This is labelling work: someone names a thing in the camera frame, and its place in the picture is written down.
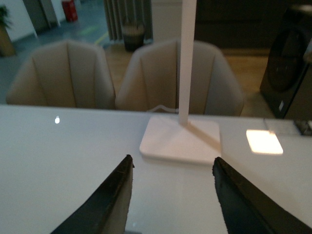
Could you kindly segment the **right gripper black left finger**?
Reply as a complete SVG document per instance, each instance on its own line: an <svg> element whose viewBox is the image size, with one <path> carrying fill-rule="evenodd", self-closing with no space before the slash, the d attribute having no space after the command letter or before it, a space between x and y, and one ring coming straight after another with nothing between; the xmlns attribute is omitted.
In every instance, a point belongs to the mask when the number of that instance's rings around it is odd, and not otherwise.
<svg viewBox="0 0 312 234"><path fill-rule="evenodd" d="M123 234L133 183L133 159L126 157L54 234Z"/></svg>

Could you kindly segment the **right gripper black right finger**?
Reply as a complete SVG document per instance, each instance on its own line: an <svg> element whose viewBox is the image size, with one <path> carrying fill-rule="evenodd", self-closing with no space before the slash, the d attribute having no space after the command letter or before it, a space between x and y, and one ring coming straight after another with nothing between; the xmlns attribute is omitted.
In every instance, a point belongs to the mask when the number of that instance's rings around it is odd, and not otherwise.
<svg viewBox="0 0 312 234"><path fill-rule="evenodd" d="M310 234L311 227L280 207L220 157L213 175L230 234Z"/></svg>

